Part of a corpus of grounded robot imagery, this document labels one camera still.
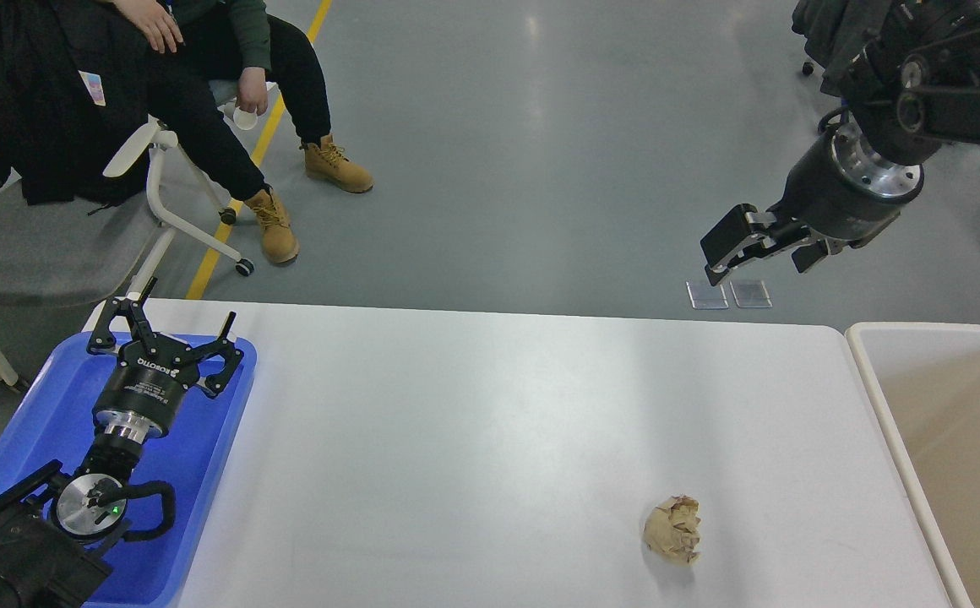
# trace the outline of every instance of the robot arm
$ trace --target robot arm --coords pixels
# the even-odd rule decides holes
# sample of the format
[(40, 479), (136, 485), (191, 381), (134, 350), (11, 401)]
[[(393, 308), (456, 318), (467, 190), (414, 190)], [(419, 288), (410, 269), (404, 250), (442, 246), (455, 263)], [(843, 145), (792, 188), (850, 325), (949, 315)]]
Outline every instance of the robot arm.
[[(0, 608), (78, 608), (111, 574), (103, 561), (109, 549), (157, 538), (174, 524), (171, 485), (132, 485), (130, 476), (147, 440), (168, 434), (188, 390), (222, 393), (243, 353), (227, 338), (234, 312), (203, 346), (153, 331), (144, 303), (154, 284), (138, 300), (107, 301), (89, 337), (90, 354), (118, 362), (92, 409), (95, 438), (81, 465), (65, 475), (62, 463), (51, 461), (0, 494)], [(130, 327), (122, 345), (109, 328), (115, 317)], [(213, 357), (223, 359), (223, 369), (201, 378), (199, 363)], [(161, 497), (161, 522), (131, 530), (128, 505), (150, 496)]]
[(804, 273), (868, 245), (922, 191), (943, 142), (980, 144), (980, 0), (803, 0), (794, 16), (852, 120), (822, 126), (779, 203), (740, 204), (701, 239), (712, 285), (787, 250)]

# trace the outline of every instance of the shoelace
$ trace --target shoelace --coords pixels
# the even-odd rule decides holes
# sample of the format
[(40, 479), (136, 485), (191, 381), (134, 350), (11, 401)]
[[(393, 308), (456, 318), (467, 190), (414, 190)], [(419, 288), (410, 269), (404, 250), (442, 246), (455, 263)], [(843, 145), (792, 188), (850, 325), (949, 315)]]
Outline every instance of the shoelace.
[(271, 204), (273, 201), (269, 201), (270, 204), (262, 204), (261, 207), (251, 207), (254, 214), (258, 216), (261, 220), (261, 227), (267, 228), (269, 226), (284, 226), (284, 218), (281, 218), (280, 212), (276, 208), (276, 204)]
[(321, 157), (325, 161), (328, 161), (329, 165), (337, 166), (341, 161), (347, 160), (346, 155), (344, 155), (344, 149), (335, 144), (325, 144), (321, 150)]

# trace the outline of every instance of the crumpled paper ball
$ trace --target crumpled paper ball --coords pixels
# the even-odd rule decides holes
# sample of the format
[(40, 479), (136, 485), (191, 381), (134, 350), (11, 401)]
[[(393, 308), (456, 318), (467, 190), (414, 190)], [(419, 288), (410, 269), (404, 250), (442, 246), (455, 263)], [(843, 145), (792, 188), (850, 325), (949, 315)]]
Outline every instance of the crumpled paper ball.
[(679, 566), (689, 566), (700, 557), (694, 551), (700, 542), (696, 527), (700, 519), (696, 512), (700, 504), (684, 494), (669, 497), (659, 507), (653, 508), (644, 524), (644, 542), (648, 549)]

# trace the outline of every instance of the hand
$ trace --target hand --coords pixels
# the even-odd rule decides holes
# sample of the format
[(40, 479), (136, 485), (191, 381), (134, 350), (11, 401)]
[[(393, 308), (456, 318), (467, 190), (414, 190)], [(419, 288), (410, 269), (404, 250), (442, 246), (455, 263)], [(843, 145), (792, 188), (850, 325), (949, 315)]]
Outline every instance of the hand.
[(174, 17), (155, 0), (112, 0), (112, 4), (128, 22), (141, 30), (153, 51), (160, 54), (165, 49), (170, 49), (172, 53), (178, 52), (178, 45), (182, 43), (182, 32), (178, 30)]
[(265, 86), (265, 68), (243, 69), (238, 80), (238, 109), (261, 116), (269, 109), (269, 88)]

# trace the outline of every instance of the work boot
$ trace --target work boot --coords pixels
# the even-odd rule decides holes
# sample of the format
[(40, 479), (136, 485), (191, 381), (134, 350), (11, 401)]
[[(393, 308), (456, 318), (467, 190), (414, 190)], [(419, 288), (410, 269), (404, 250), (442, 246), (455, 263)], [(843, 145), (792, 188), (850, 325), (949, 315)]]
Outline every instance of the work boot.
[(298, 255), (298, 239), (291, 231), (291, 216), (284, 209), (276, 190), (265, 186), (246, 201), (261, 224), (261, 249), (273, 264), (282, 264)]
[(321, 138), (320, 145), (303, 142), (306, 150), (306, 176), (328, 180), (350, 193), (365, 193), (373, 187), (373, 177), (366, 169), (347, 160), (344, 149), (332, 143), (332, 133)]

